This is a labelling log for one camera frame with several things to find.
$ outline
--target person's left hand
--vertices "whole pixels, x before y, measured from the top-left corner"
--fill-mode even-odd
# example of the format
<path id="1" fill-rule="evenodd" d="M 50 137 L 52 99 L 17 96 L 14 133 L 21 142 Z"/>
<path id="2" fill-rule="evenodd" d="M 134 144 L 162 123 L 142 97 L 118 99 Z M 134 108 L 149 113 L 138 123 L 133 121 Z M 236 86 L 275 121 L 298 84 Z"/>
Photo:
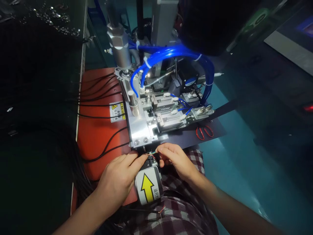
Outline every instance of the person's left hand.
<path id="1" fill-rule="evenodd" d="M 136 151 L 113 159 L 105 168 L 98 187 L 93 192 L 97 208 L 105 219 L 113 215 L 127 198 L 134 179 L 148 155 L 138 157 Z"/>

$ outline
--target black work surface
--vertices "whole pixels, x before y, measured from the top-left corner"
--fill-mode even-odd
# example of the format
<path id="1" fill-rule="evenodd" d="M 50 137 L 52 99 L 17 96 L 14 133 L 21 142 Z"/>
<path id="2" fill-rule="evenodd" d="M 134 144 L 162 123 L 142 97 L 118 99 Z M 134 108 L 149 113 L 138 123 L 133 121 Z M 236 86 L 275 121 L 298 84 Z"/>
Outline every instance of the black work surface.
<path id="1" fill-rule="evenodd" d="M 204 125 L 207 125 L 208 127 L 210 127 L 214 133 L 214 136 L 209 137 L 205 131 L 202 131 L 204 135 L 204 140 L 200 140 L 196 135 L 196 129 L 198 125 L 200 125 L 200 127 L 203 127 Z M 191 124 L 179 130 L 171 131 L 168 133 L 169 138 L 162 140 L 161 143 L 168 142 L 172 144 L 177 144 L 182 149 L 185 149 L 190 146 L 194 146 L 194 145 L 201 144 L 209 140 L 213 140 L 215 138 L 219 138 L 225 134 L 226 134 L 225 129 L 223 128 L 218 118 L 216 118 L 212 122 L 210 122 L 209 120 L 205 120 L 199 123 Z M 198 130 L 198 135 L 202 137 L 200 130 Z"/>

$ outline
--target warning label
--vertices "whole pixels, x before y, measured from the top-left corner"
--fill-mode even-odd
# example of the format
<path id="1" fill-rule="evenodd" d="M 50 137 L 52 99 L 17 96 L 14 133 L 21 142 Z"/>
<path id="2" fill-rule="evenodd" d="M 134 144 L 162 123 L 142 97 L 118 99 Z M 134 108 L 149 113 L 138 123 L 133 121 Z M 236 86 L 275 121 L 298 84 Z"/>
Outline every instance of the warning label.
<path id="1" fill-rule="evenodd" d="M 111 122 L 116 122 L 116 121 L 122 121 L 125 120 L 126 117 L 125 115 L 125 110 L 124 110 L 124 104 L 119 102 L 114 102 L 110 103 L 110 114 L 111 114 Z"/>

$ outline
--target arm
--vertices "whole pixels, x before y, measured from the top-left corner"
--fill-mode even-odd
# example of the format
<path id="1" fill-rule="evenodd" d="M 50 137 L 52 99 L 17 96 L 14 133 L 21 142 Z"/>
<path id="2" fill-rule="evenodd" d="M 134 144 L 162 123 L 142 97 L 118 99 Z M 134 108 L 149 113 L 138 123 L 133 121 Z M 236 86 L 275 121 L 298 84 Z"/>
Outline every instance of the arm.
<path id="1" fill-rule="evenodd" d="M 93 234 L 125 201 L 134 179 L 148 155 L 137 158 L 135 151 L 112 160 L 105 168 L 96 190 L 53 234 Z"/>
<path id="2" fill-rule="evenodd" d="M 157 147 L 160 167 L 172 163 L 178 175 L 199 194 L 230 234 L 282 234 L 271 223 L 232 198 L 203 176 L 184 151 L 169 143 Z"/>

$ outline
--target teal floor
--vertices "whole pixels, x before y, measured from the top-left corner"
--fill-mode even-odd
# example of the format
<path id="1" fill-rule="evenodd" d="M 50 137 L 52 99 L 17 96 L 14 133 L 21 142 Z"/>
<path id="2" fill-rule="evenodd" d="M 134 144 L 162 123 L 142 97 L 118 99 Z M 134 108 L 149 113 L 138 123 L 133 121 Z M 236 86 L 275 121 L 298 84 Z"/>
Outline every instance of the teal floor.
<path id="1" fill-rule="evenodd" d="M 213 86 L 209 103 L 227 99 Z M 206 177 L 286 234 L 312 234 L 313 207 L 284 170 L 253 142 L 254 135 L 236 111 L 219 118 L 227 134 L 200 144 Z M 221 235 L 228 234 L 217 221 Z"/>

